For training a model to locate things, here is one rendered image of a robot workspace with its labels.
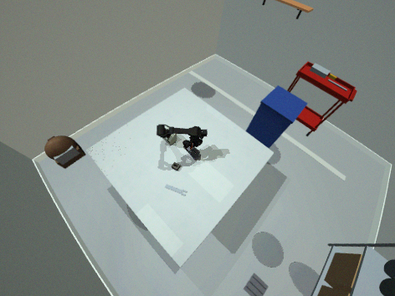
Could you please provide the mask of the grey forked bar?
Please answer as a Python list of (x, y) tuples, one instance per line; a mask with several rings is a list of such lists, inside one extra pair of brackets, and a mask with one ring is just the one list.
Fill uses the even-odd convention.
[[(177, 189), (177, 188), (175, 188), (175, 187), (172, 187), (172, 186), (169, 186), (169, 185), (165, 185), (165, 188), (168, 189), (168, 190), (177, 192), (177, 193), (181, 194), (182, 196), (186, 196), (186, 195), (182, 194), (182, 192), (186, 192), (186, 191), (184, 191), (184, 190), (179, 190), (179, 189)], [(187, 193), (187, 192), (186, 192), (186, 193)]]

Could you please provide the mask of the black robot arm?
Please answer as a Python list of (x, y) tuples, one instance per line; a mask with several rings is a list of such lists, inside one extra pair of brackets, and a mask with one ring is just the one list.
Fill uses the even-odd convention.
[[(169, 127), (169, 129), (166, 129), (165, 126)], [(160, 138), (169, 138), (171, 134), (187, 134), (194, 138), (197, 137), (197, 139), (194, 139), (192, 143), (198, 147), (203, 143), (203, 140), (198, 139), (198, 137), (207, 136), (208, 130), (201, 130), (199, 126), (193, 126), (189, 129), (174, 128), (164, 124), (156, 126), (156, 135), (160, 136)]]

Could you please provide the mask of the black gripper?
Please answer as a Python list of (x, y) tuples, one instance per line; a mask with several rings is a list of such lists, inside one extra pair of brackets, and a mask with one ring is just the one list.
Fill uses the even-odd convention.
[[(198, 139), (201, 140), (201, 139), (203, 139), (203, 137), (204, 137), (204, 136), (198, 137)], [(190, 136), (189, 139), (190, 139), (190, 140), (185, 140), (185, 141), (182, 142), (182, 143), (185, 145), (186, 148), (188, 148), (189, 146), (192, 146), (192, 141), (193, 141), (194, 139), (197, 139), (197, 137), (194, 138), (194, 137), (191, 137), (191, 136)]]

